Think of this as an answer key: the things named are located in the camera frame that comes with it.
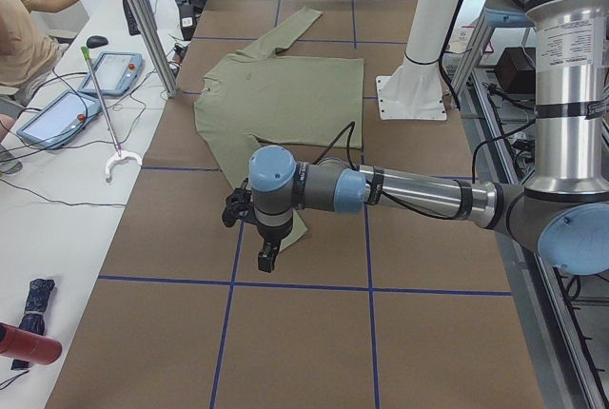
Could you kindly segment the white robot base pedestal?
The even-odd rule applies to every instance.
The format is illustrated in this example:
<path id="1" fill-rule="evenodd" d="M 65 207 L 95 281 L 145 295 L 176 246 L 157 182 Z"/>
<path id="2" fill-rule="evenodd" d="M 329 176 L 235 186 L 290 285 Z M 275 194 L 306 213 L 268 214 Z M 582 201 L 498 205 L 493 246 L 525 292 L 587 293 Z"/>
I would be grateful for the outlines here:
<path id="1" fill-rule="evenodd" d="M 379 76 L 377 98 L 383 120 L 444 121 L 440 66 L 460 0 L 418 0 L 403 62 Z"/>

